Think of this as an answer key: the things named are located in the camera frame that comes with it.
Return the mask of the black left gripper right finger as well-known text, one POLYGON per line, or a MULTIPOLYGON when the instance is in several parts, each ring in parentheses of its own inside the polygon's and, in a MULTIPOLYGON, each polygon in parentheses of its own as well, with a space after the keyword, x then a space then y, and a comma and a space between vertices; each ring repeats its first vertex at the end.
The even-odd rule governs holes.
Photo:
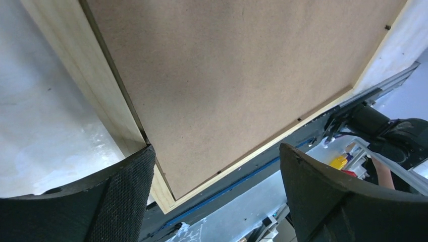
POLYGON ((427 241, 427 197, 350 176, 289 144, 279 152, 298 241, 427 241))

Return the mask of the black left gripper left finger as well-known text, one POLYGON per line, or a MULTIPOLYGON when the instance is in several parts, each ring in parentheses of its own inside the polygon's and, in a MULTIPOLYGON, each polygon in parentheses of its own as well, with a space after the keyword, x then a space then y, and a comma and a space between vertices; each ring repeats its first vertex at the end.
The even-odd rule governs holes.
POLYGON ((1 199, 1 241, 138 241, 154 165, 147 146, 41 195, 1 199))

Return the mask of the light wooden picture frame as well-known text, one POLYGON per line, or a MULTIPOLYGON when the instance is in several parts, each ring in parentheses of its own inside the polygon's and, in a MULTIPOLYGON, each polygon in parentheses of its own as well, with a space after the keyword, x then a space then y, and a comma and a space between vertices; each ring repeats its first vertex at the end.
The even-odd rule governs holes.
MULTIPOLYGON (((125 156, 129 156, 145 147, 146 142, 142 132, 137 126, 137 122, 102 52, 81 4, 78 1, 66 1, 63 3, 23 1, 22 4, 58 55, 78 88, 95 109, 98 117, 121 152, 125 156)), ((414 5, 415 1, 407 1, 400 8, 391 29, 387 32, 357 80, 350 87, 328 99, 316 110, 304 115, 301 121, 291 123, 284 131, 263 142, 254 151, 245 155, 228 168, 222 169, 220 174, 203 182, 188 194, 179 199, 175 198, 168 188, 159 164, 155 164, 150 194, 161 210, 164 213, 169 213, 229 175, 250 159, 266 151, 275 143, 291 135, 322 112, 367 90, 369 88, 369 80, 373 79, 376 73, 382 74, 388 67, 394 66, 391 58, 383 60, 381 56, 387 53, 395 56, 396 53, 393 51, 393 47, 403 44, 402 35, 405 31, 405 18, 411 15, 414 5)))

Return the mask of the brown cardboard backing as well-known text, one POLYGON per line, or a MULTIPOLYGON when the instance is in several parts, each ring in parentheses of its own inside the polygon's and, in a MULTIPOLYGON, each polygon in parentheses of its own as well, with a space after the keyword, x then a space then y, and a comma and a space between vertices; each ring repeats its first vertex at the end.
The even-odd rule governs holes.
POLYGON ((405 1, 88 1, 180 198, 351 88, 405 1))

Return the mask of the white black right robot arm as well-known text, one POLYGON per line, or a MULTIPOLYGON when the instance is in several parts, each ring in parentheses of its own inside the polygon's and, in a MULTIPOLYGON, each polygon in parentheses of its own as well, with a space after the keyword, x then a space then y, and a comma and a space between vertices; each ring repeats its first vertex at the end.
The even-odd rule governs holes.
POLYGON ((409 170, 427 160, 427 121, 420 118, 390 119, 367 102, 340 108, 325 125, 324 137, 362 138, 368 149, 409 170))

